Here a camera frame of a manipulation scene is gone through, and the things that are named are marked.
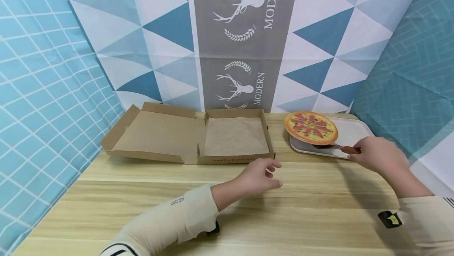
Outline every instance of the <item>open pizza box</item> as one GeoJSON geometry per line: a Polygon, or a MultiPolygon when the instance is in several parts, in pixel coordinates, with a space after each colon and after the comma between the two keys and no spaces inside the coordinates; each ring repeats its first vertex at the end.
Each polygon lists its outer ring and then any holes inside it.
{"type": "Polygon", "coordinates": [[[262,109],[195,110],[132,105],[102,139],[108,155],[184,164],[250,163],[274,158],[262,109]]]}

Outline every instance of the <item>laurel wreath graphic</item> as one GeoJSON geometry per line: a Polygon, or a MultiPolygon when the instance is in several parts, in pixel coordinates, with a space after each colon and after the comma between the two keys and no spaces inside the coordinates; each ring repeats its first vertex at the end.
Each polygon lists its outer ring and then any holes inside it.
{"type": "Polygon", "coordinates": [[[255,34],[255,29],[256,27],[254,25],[251,29],[248,29],[247,32],[245,32],[242,35],[234,35],[227,29],[224,29],[224,33],[227,35],[228,38],[230,38],[233,41],[247,41],[248,39],[253,37],[253,35],[255,34]]]}
{"type": "Polygon", "coordinates": [[[242,106],[239,107],[230,107],[227,104],[224,104],[226,109],[245,109],[247,107],[247,103],[243,104],[242,106]]]}
{"type": "Polygon", "coordinates": [[[248,74],[251,74],[251,66],[249,66],[246,62],[243,62],[243,61],[232,61],[230,62],[229,64],[227,64],[224,68],[224,70],[227,70],[229,69],[230,67],[233,67],[233,66],[238,66],[238,67],[241,67],[243,68],[243,70],[245,70],[248,74]]]}

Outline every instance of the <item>cardboard pizza box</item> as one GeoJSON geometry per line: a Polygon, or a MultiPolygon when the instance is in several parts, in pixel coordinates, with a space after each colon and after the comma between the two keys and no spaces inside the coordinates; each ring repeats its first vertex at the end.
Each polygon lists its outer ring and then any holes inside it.
{"type": "Polygon", "coordinates": [[[111,156],[184,164],[250,163],[257,158],[275,157],[262,109],[215,109],[208,110],[204,118],[197,118],[194,109],[145,102],[142,109],[132,105],[102,139],[101,145],[111,156]],[[204,155],[210,118],[212,122],[215,119],[260,119],[267,152],[204,155]]]}

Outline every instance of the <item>gray banner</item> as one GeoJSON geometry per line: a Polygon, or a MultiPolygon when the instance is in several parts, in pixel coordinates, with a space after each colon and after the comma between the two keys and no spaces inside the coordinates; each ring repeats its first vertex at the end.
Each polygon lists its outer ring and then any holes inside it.
{"type": "Polygon", "coordinates": [[[194,0],[206,109],[271,110],[294,0],[194,0]]]}

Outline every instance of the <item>fabric backdrop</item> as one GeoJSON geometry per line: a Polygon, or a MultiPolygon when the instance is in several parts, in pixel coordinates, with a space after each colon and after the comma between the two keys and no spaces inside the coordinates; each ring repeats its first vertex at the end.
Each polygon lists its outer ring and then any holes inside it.
{"type": "Polygon", "coordinates": [[[412,0],[69,0],[123,106],[349,111],[412,0]]]}
{"type": "Polygon", "coordinates": [[[414,0],[352,108],[400,146],[430,189],[452,197],[453,23],[453,0],[414,0]]]}
{"type": "Polygon", "coordinates": [[[122,113],[66,0],[0,0],[0,256],[89,166],[122,113]]]}

